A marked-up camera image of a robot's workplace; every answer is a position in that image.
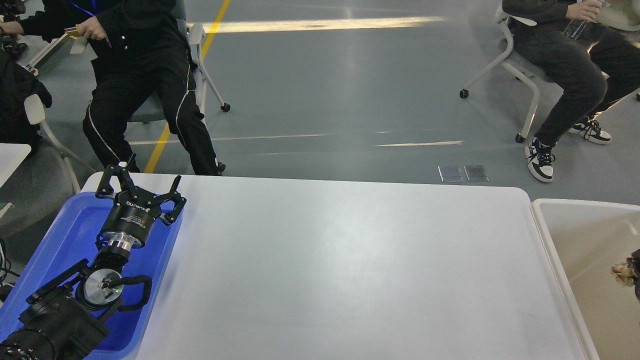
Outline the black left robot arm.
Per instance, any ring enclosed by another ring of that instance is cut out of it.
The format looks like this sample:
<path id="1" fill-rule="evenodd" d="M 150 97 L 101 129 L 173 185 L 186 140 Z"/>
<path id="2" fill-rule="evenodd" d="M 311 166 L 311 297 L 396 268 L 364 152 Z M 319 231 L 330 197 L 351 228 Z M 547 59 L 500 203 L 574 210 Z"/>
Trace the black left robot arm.
<path id="1" fill-rule="evenodd" d="M 137 346 L 186 205 L 181 178 L 157 194 L 122 162 L 62 207 L 1 308 L 3 360 L 114 360 Z"/>

